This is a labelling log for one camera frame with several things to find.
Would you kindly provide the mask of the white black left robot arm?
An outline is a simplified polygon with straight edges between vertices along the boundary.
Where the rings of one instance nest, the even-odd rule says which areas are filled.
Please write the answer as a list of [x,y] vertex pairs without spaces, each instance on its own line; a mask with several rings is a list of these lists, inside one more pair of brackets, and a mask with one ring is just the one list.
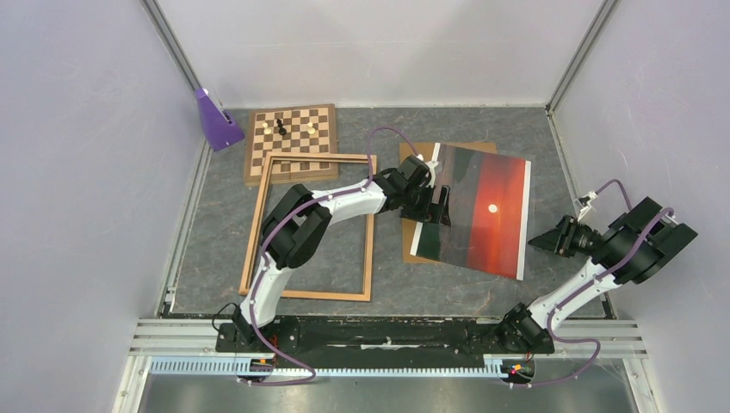
[[388,211],[399,211],[401,218],[422,224],[451,224],[451,188],[436,186],[439,163],[425,161],[420,155],[410,155],[399,167],[382,171],[376,171],[372,155],[300,155],[300,161],[363,162],[368,165],[368,176],[328,191],[311,191],[296,184],[265,215],[274,163],[295,159],[294,155],[275,152],[264,161],[240,284],[245,299],[232,315],[233,339],[250,351],[268,345],[267,324],[275,318],[291,274],[312,259],[331,225],[359,216],[373,218]]

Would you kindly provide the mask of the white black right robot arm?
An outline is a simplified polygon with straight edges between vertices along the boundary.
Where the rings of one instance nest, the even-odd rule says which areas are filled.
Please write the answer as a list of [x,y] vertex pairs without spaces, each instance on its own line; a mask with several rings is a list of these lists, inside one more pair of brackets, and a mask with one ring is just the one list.
[[557,329],[598,296],[640,284],[675,258],[697,232],[674,218],[670,207],[646,197],[599,233],[566,215],[529,245],[557,256],[586,257],[585,264],[551,293],[513,307],[495,327],[493,341],[507,353],[548,354],[559,341]]

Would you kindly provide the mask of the red sunset photo print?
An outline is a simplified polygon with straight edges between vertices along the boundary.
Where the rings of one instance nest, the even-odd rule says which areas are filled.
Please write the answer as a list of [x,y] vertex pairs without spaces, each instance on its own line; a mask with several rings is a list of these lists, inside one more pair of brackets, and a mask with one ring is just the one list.
[[531,162],[435,143],[451,226],[418,223],[411,254],[512,280],[525,274]]

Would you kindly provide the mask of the brown cardboard backing board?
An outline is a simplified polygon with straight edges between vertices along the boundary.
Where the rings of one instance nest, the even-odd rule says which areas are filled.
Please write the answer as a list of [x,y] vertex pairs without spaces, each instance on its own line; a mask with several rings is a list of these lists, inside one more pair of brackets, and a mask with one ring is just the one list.
[[[498,148],[497,145],[493,142],[473,142],[473,143],[449,143],[449,145],[465,148],[469,150],[474,151],[482,151],[482,152],[488,152],[488,153],[497,153]],[[414,144],[416,150],[421,154],[424,155],[427,158],[430,158],[433,154],[435,143],[415,143]],[[405,160],[405,158],[408,155],[411,155],[413,153],[411,147],[409,144],[401,144],[399,146],[399,159],[401,161]],[[402,233],[402,253],[403,253],[403,260],[405,263],[409,264],[437,264],[436,261],[429,260],[427,258],[422,258],[419,256],[414,256],[411,254],[411,245],[414,240],[414,237],[416,235],[416,229],[417,229],[417,222],[409,220],[409,219],[401,219],[401,233]]]

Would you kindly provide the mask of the wooden chessboard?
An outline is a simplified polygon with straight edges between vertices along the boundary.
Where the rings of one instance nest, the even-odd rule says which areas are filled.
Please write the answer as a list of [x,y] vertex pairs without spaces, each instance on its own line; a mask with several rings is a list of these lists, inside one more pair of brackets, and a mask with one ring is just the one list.
[[[288,133],[281,136],[275,120],[282,119]],[[262,123],[268,122],[273,131],[263,134]],[[312,122],[316,133],[307,133],[307,123]],[[272,152],[286,153],[338,153],[337,115],[332,103],[284,108],[259,108],[249,112],[247,143],[244,158],[244,184],[256,186],[261,181],[266,156]],[[333,163],[275,162],[272,183],[307,182],[335,179],[339,168]]]

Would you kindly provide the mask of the black chess piece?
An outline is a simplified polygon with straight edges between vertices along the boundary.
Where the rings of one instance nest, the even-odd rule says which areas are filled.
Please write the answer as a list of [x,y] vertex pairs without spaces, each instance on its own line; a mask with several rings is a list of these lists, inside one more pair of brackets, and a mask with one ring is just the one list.
[[276,122],[276,125],[277,125],[277,128],[278,128],[278,133],[281,136],[285,136],[288,133],[288,130],[285,128],[284,123],[283,123],[283,120],[282,119],[276,119],[275,122]]

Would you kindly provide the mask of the purple wedge stand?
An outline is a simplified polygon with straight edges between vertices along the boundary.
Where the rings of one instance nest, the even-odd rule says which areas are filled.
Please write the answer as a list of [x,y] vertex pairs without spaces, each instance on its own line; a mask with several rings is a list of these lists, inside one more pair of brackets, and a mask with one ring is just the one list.
[[222,151],[244,140],[244,131],[230,114],[220,109],[207,90],[195,90],[201,128],[213,151]]

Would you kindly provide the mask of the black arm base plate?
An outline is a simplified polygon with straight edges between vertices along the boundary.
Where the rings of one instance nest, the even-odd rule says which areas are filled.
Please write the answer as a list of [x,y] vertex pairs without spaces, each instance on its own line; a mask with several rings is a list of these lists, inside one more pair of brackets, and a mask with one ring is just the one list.
[[220,353],[263,352],[266,342],[290,354],[324,347],[458,348],[469,354],[552,354],[554,339],[525,315],[502,321],[471,317],[278,316],[258,337],[242,316],[218,328]]

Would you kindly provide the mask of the wooden picture frame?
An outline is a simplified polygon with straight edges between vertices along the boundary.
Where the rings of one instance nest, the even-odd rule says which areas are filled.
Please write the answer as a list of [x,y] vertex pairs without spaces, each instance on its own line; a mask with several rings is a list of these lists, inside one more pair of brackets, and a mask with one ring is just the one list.
[[[239,294],[245,296],[251,287],[253,272],[256,269],[257,253],[259,252],[259,242],[261,235],[261,224],[263,222],[263,213],[265,210],[265,201],[269,192],[269,181],[272,176],[273,164],[279,161],[317,161],[327,163],[367,163],[375,168],[377,166],[376,156],[368,157],[365,154],[314,154],[314,153],[286,153],[286,152],[270,152],[264,161],[263,172],[257,194],[257,203],[255,206],[253,220],[251,225],[251,233],[244,259],[243,272],[239,286]],[[340,301],[361,301],[369,302],[372,297],[372,277],[373,277],[373,257],[374,257],[374,215],[370,214],[366,220],[365,231],[365,250],[362,272],[362,291],[360,293],[332,293],[332,292],[313,292],[299,290],[284,290],[283,297],[290,299],[323,299],[323,300],[340,300]]]

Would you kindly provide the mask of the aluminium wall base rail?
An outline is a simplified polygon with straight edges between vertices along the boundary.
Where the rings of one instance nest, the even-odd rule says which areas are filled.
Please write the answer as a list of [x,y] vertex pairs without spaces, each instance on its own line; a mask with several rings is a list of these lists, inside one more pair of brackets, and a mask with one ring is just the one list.
[[213,150],[207,142],[201,144],[200,152],[194,164],[193,174],[186,187],[181,214],[174,232],[168,259],[164,266],[163,282],[154,311],[155,317],[162,317],[175,303],[179,272],[187,248],[189,234],[195,220],[212,152]]

